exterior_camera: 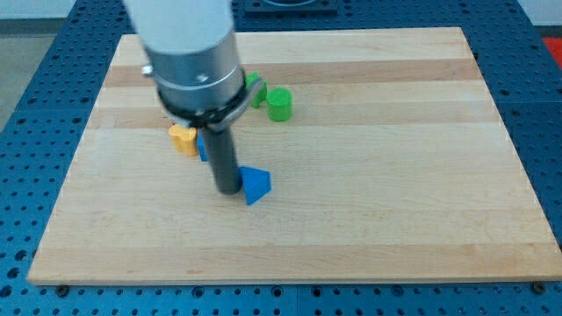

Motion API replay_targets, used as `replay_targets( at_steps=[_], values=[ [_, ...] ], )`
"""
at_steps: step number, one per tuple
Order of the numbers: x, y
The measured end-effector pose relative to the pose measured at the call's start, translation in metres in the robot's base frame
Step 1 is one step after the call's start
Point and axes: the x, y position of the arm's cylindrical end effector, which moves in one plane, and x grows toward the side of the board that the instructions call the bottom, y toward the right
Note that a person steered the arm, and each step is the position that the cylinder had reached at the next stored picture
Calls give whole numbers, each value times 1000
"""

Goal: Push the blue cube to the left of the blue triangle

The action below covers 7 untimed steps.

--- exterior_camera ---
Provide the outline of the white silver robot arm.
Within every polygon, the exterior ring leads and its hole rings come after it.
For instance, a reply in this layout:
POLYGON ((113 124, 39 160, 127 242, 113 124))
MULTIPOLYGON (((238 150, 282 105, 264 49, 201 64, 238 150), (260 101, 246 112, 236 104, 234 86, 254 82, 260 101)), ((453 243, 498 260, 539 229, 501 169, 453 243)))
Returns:
POLYGON ((241 65, 230 0, 125 0, 163 107, 179 125, 220 132, 263 88, 241 65))

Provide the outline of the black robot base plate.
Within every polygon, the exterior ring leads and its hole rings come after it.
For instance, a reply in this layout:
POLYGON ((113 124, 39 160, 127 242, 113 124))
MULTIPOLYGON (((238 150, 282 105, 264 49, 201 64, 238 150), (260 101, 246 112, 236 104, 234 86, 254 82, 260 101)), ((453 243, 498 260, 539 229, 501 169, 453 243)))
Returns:
POLYGON ((336 13, 338 0, 242 0, 248 14, 261 13, 336 13))

